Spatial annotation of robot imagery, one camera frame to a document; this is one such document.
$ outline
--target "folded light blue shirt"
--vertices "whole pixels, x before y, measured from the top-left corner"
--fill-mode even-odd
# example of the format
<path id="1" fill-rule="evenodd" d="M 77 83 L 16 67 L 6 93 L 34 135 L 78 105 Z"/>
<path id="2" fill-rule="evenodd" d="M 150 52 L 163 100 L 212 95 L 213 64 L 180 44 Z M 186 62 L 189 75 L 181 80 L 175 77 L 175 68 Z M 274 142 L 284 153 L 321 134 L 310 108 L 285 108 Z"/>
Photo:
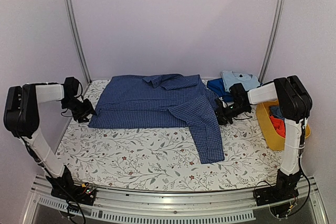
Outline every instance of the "folded light blue shirt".
<path id="1" fill-rule="evenodd" d="M 258 78 L 252 74 L 222 71 L 221 75 L 223 78 L 224 88 L 226 92 L 230 92 L 230 87 L 236 83 L 243 84 L 243 87 L 246 91 L 260 86 Z"/>

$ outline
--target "red garment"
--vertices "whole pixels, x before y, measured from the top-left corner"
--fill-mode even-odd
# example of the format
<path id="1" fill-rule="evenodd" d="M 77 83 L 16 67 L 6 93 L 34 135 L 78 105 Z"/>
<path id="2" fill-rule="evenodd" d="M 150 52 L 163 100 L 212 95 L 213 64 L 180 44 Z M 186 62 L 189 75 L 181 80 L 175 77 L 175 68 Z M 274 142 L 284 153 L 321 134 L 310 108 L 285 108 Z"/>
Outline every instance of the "red garment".
<path id="1" fill-rule="evenodd" d="M 282 137 L 286 137 L 286 128 L 285 128 L 284 121 L 279 119 L 279 118 L 275 118 L 272 115 L 269 118 L 271 119 L 273 127 L 274 127 L 275 131 L 278 133 L 278 135 L 280 135 Z"/>

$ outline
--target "wall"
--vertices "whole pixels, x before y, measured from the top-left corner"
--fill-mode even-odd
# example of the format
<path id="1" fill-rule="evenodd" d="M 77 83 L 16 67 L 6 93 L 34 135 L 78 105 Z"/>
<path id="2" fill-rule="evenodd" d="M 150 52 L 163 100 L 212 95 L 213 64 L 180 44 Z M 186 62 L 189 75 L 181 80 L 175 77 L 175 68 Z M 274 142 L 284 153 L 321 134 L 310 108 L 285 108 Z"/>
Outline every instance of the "wall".
<path id="1" fill-rule="evenodd" d="M 276 0 L 73 0 L 93 79 L 259 74 Z"/>
<path id="2" fill-rule="evenodd" d="M 75 76 L 83 83 L 64 0 L 0 0 L 0 111 L 10 86 Z M 40 107 L 42 131 L 55 150 L 67 119 L 58 102 Z M 41 169 L 0 124 L 0 222 L 19 223 L 27 193 Z"/>
<path id="3" fill-rule="evenodd" d="M 314 174 L 330 223 L 336 223 L 336 2 L 285 0 L 266 81 L 296 74 L 313 100 L 303 168 Z"/>

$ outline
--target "floral pattern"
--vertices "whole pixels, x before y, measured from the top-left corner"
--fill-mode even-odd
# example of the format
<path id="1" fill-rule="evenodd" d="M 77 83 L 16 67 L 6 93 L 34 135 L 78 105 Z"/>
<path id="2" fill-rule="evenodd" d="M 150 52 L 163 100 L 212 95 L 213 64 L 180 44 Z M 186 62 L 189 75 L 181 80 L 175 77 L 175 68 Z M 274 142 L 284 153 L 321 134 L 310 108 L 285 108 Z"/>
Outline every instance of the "floral pattern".
<path id="1" fill-rule="evenodd" d="M 96 106 L 109 81 L 94 81 L 85 97 Z M 220 127 L 225 160 L 201 164 L 188 128 L 91 129 L 72 120 L 56 155 L 74 179 L 97 185 L 159 191 L 211 191 L 274 183 L 281 152 L 270 150 L 251 119 Z"/>

